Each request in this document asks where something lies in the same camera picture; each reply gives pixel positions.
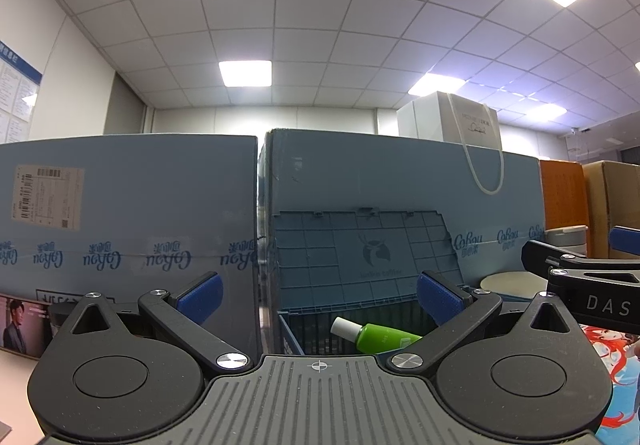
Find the orange perforated panel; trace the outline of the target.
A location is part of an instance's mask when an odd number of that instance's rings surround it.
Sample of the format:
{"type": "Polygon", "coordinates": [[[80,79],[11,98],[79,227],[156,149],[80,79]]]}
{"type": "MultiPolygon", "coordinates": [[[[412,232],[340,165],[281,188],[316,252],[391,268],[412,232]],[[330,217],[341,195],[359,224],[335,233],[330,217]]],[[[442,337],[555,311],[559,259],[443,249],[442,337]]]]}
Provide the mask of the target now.
{"type": "Polygon", "coordinates": [[[539,165],[544,197],[544,231],[587,225],[589,240],[587,187],[582,166],[561,160],[541,160],[539,165]]]}

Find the magazine with man photo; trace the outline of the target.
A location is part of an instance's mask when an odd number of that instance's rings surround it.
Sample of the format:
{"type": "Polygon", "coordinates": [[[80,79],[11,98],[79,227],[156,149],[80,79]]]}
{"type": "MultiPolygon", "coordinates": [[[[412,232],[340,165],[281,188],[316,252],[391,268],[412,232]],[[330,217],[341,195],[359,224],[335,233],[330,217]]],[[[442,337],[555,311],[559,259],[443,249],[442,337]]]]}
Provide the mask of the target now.
{"type": "Polygon", "coordinates": [[[1,296],[0,345],[3,351],[39,359],[52,338],[47,303],[1,296]]]}

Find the green lotion bottle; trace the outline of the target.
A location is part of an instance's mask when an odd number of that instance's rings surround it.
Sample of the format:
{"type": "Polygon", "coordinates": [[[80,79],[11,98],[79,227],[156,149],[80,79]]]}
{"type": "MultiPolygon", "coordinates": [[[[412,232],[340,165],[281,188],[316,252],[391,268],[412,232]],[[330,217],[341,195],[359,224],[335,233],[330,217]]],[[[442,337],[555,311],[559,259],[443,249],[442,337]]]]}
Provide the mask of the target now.
{"type": "Polygon", "coordinates": [[[331,326],[332,335],[354,343],[356,349],[364,354],[381,354],[409,347],[421,340],[420,335],[375,325],[359,325],[343,317],[336,317],[331,326]]]}

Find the brown cardboard box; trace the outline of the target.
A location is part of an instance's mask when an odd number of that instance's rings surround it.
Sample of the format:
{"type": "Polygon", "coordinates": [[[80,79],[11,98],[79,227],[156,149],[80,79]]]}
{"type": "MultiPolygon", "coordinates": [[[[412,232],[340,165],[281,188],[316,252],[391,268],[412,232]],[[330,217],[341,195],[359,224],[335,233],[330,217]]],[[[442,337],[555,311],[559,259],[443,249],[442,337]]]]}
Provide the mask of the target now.
{"type": "Polygon", "coordinates": [[[616,161],[582,166],[589,210],[589,255],[597,259],[638,260],[608,242],[614,226],[639,227],[640,167],[616,161]]]}

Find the blue plastic storage crate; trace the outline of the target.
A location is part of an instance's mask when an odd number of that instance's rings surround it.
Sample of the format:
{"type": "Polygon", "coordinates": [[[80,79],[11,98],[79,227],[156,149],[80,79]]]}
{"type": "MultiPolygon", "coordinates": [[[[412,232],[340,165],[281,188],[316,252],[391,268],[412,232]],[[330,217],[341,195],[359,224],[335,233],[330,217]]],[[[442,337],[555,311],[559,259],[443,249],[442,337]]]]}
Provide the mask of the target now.
{"type": "Polygon", "coordinates": [[[415,335],[435,327],[416,298],[424,272],[462,283],[436,211],[281,211],[266,238],[273,347],[293,355],[350,355],[336,317],[415,335]]]}

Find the white paper gift bag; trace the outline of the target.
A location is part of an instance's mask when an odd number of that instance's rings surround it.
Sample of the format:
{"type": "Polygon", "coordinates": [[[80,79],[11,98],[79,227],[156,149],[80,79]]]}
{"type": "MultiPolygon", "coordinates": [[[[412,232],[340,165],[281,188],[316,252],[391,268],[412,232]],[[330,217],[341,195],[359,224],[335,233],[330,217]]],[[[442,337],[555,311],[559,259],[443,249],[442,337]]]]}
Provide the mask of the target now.
{"type": "Polygon", "coordinates": [[[397,122],[399,135],[405,138],[461,145],[477,188],[487,196],[495,196],[501,191],[504,156],[494,109],[456,94],[436,91],[402,106],[397,112],[397,122]],[[487,188],[480,179],[471,147],[495,150],[498,154],[498,179],[494,187],[487,188]]]}

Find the colourful anime table mat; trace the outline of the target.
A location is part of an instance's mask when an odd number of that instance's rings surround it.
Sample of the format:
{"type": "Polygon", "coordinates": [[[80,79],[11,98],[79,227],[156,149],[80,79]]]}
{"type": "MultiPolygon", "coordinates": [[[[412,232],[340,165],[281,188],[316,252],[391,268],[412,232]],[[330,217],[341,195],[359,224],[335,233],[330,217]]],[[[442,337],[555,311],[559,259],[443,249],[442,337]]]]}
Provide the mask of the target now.
{"type": "Polygon", "coordinates": [[[603,444],[639,443],[639,337],[582,325],[582,331],[608,369],[612,399],[597,431],[603,444]]]}

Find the large blue cardboard box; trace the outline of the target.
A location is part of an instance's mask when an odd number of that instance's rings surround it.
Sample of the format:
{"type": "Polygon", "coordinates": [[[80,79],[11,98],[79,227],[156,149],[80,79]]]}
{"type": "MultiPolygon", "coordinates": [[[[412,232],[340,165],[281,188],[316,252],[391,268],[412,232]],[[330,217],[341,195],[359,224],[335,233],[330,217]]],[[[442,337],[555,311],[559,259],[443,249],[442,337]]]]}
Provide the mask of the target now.
{"type": "MultiPolygon", "coordinates": [[[[496,185],[495,150],[471,147],[487,188],[496,185]]],[[[544,235],[539,161],[503,153],[504,182],[495,196],[476,186],[458,144],[329,131],[274,130],[259,161],[262,279],[272,216],[281,211],[436,211],[446,223],[462,274],[476,287],[488,275],[521,267],[521,250],[544,235]]]]}

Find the wall notice board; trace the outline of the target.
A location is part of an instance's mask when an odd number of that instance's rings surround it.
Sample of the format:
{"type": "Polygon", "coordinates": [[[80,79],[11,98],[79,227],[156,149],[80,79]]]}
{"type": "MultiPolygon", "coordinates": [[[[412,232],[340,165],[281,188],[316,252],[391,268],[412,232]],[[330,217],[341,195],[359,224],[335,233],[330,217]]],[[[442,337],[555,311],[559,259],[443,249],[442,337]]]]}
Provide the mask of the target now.
{"type": "Polygon", "coordinates": [[[0,143],[28,139],[42,75],[14,49],[0,42],[0,143]]]}

